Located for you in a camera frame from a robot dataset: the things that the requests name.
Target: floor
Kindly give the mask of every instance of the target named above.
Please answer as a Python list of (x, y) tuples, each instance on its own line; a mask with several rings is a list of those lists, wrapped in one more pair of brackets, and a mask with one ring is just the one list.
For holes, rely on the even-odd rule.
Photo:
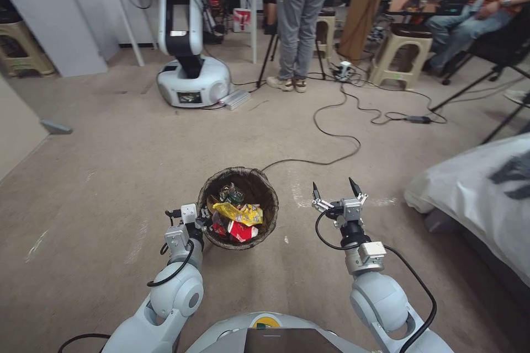
[[(267, 38), (259, 37), (259, 59)], [(230, 35), (210, 52), (226, 61), (236, 83), (255, 80), (250, 48)], [(50, 136), (0, 184), (0, 350), (53, 352), (81, 333), (111, 333), (149, 293), (146, 283), (165, 265), (158, 250), (168, 226), (164, 210), (193, 202), (208, 177), (233, 166), (262, 168), (282, 158), (331, 161), (355, 149), (347, 138), (320, 133), (313, 112), (340, 103), (339, 85), (311, 80), (308, 92), (262, 87), (234, 111), (175, 109), (154, 82), (169, 60), (142, 49), (112, 60), (108, 73), (76, 78), (10, 80), (44, 118), (73, 127)], [(417, 91), (434, 103), (482, 74), (473, 60), (451, 86), (422, 76)], [(318, 71), (315, 60), (313, 71)], [(277, 71), (269, 65), (268, 74)], [(508, 71), (493, 87), (518, 76)], [(414, 115), (427, 99), (410, 93), (348, 86), (361, 106)], [(269, 310), (312, 320), (368, 350), (375, 340), (348, 303), (352, 278), (343, 254), (315, 235), (311, 183), (324, 199), (351, 194), (351, 176), (370, 195), (363, 219), (368, 234), (409, 259), (438, 301), (432, 325), (455, 352), (528, 351), (530, 322), (480, 258), (457, 236), (427, 233), (402, 191), (420, 171), (476, 146), (515, 106), (501, 95), (447, 106), (446, 125), (395, 121), (370, 124), (374, 113), (355, 100), (319, 113), (326, 131), (355, 135), (362, 148), (328, 167), (287, 163), (267, 170), (280, 201), (275, 231), (252, 250), (231, 252), (208, 243), (202, 273), (205, 298), (184, 328), (184, 351), (208, 326), (241, 312)], [(500, 135), (528, 119), (520, 113)], [(323, 225), (323, 235), (339, 242)], [(385, 258), (385, 272), (407, 292), (424, 318), (430, 302), (402, 263)], [(100, 340), (70, 351), (95, 352)]]

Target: hand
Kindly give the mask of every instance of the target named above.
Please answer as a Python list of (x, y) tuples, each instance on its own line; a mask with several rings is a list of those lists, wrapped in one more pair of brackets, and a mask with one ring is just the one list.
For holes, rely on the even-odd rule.
[(475, 15), (476, 19), (486, 19), (495, 14), (501, 8), (500, 2), (492, 2), (487, 6), (482, 6), (477, 14)]

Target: plastic stool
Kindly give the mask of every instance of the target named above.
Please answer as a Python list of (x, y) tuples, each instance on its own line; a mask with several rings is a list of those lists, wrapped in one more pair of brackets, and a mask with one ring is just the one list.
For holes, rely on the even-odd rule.
[(320, 11), (319, 18), (316, 21), (317, 32), (320, 23), (327, 24), (326, 31), (326, 42), (321, 43), (317, 41), (315, 45), (317, 51), (323, 51), (326, 54), (326, 58), (329, 60), (333, 53), (333, 37), (335, 35), (335, 10), (331, 7), (325, 7)]
[(43, 76), (54, 73), (50, 60), (16, 13), (0, 15), (0, 36), (6, 36), (0, 39), (0, 59), (10, 76), (16, 77), (16, 71), (26, 69), (34, 69)]
[[(384, 79), (401, 80), (405, 82), (405, 89), (410, 90), (416, 83), (421, 73), (421, 68), (431, 48), (432, 33), (428, 27), (423, 25), (410, 25), (393, 23), (390, 25), (390, 33), (386, 36), (383, 44), (372, 59), (370, 67), (370, 82), (380, 85)], [(404, 45), (415, 45), (418, 47), (418, 55), (412, 61), (410, 72), (389, 70), (399, 48)]]

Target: white wall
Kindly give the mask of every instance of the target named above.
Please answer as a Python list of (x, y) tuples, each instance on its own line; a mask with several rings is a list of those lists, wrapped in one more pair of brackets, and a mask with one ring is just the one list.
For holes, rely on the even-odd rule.
[(76, 0), (86, 18), (103, 58), (111, 59), (119, 51), (118, 39), (110, 23), (103, 0)]
[[(107, 11), (109, 23), (114, 30), (114, 35), (119, 43), (130, 43), (125, 26), (122, 22), (121, 15), (119, 12), (118, 0), (102, 0), (103, 6)], [(148, 0), (133, 0), (136, 4), (146, 6)], [(136, 41), (139, 43), (151, 43), (151, 35), (149, 33), (149, 27), (144, 16), (144, 11), (134, 7), (128, 0), (124, 0), (125, 11), (129, 17), (129, 22), (134, 32)], [(158, 31), (158, 0), (153, 0), (153, 5), (145, 10), (149, 18), (149, 23), (153, 32)]]
[(11, 1), (62, 76), (107, 71), (76, 0)]
[(37, 115), (0, 76), (0, 180), (47, 135)]

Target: jeans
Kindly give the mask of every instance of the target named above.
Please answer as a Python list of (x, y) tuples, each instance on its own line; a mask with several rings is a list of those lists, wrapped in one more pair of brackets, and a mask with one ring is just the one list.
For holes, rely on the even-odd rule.
[(431, 51), (436, 53), (430, 60), (434, 70), (441, 70), (458, 52), (466, 49), (476, 38), (499, 30), (511, 20), (511, 15), (500, 9), (486, 19), (476, 19), (480, 3), (465, 6), (462, 14), (450, 17), (432, 17), (427, 26), (433, 34)]
[(281, 80), (305, 78), (313, 57), (316, 21), (324, 0), (278, 0)]

